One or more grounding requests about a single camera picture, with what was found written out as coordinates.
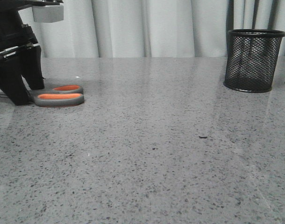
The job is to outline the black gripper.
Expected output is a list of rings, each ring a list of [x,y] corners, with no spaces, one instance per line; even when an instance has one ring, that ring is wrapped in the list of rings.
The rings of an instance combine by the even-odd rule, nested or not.
[[[0,89],[15,105],[27,105],[30,89],[44,89],[41,47],[30,25],[24,24],[20,10],[33,6],[63,5],[62,0],[0,0]],[[17,56],[10,54],[20,52]]]

